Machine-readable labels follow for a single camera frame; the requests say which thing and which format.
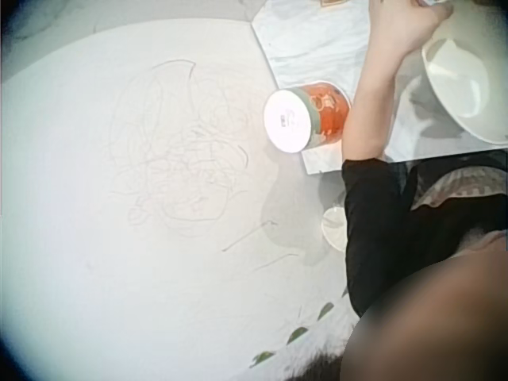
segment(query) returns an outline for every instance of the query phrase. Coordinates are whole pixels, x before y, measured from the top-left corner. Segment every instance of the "orange container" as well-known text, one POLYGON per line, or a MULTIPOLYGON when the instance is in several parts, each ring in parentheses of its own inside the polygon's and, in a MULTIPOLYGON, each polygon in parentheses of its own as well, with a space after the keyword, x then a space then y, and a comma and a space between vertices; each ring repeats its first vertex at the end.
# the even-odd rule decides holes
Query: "orange container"
POLYGON ((311 83, 272 94, 264 107, 264 125, 278 149, 300 152, 339 140, 350 108, 337 86, 311 83))

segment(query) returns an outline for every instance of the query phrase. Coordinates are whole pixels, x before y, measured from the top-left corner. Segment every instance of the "pencil scribble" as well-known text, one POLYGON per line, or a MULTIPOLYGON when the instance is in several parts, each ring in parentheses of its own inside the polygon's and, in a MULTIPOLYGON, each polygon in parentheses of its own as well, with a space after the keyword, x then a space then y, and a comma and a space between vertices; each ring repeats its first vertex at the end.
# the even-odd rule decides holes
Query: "pencil scribble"
POLYGON ((261 270, 262 268, 265 268, 265 267, 268 267, 268 266, 271 266, 272 264, 276 264, 277 262, 279 262, 280 260, 283 260, 285 258, 287 258, 288 256, 299 256, 298 254, 286 254, 285 256, 280 256, 279 258, 277 258, 276 260, 273 260, 271 262, 268 262, 267 264, 263 264, 259 267, 256 267, 254 270, 252 270, 252 272, 255 272, 255 271, 258 271, 258 270, 261 270))
POLYGON ((168 60, 123 90, 107 152, 117 168, 111 194, 132 199, 131 225, 156 217, 182 235, 202 235, 249 190, 249 155, 241 144, 252 107, 242 102, 250 106, 256 96, 238 97, 241 81, 232 85, 231 75, 241 74, 168 60))
POLYGON ((268 220, 268 221, 265 221, 263 222, 261 225, 255 227, 254 229, 252 229, 250 232, 242 235, 241 237, 239 237, 237 240, 235 240, 233 243, 229 244, 228 246, 226 246, 225 248, 222 249, 222 252, 227 252, 228 250, 230 250, 233 246, 235 246, 236 244, 239 244, 240 242, 242 242, 245 238, 248 238, 250 237, 253 233, 257 232, 258 230, 262 229, 264 226, 266 225, 271 225, 271 226, 277 226, 277 222, 274 222, 272 220, 268 220))

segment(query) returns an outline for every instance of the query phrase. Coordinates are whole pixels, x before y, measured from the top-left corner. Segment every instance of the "black shirt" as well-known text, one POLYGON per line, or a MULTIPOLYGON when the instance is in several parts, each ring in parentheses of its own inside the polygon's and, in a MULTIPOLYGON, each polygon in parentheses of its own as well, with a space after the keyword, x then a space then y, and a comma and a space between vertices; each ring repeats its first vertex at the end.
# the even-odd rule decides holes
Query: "black shirt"
POLYGON ((342 176, 348 291, 360 317, 405 277, 452 256, 471 229, 506 229, 505 194, 450 198, 411 210, 416 172, 403 192, 390 164, 380 160, 347 160, 342 176))

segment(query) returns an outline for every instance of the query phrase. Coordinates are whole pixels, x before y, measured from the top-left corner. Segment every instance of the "hair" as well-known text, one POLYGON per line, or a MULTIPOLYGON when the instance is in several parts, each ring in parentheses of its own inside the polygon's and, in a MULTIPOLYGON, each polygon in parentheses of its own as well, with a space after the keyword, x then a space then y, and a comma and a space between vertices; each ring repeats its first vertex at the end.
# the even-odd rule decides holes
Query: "hair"
POLYGON ((286 381, 339 381, 342 355, 319 353, 297 375, 286 381))

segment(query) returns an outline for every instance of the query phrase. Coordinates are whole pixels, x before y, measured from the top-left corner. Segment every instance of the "container lid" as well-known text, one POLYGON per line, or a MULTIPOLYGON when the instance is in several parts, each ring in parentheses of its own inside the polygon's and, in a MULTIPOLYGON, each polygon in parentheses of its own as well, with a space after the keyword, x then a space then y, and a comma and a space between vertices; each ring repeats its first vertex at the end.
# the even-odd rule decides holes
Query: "container lid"
POLYGON ((264 107, 264 127, 271 142, 284 152, 302 151, 310 140, 312 123, 303 100, 290 90, 279 90, 264 107))
POLYGON ((334 206, 325 211, 321 220, 321 230, 332 247, 339 252, 346 252, 348 223, 342 206, 334 206))

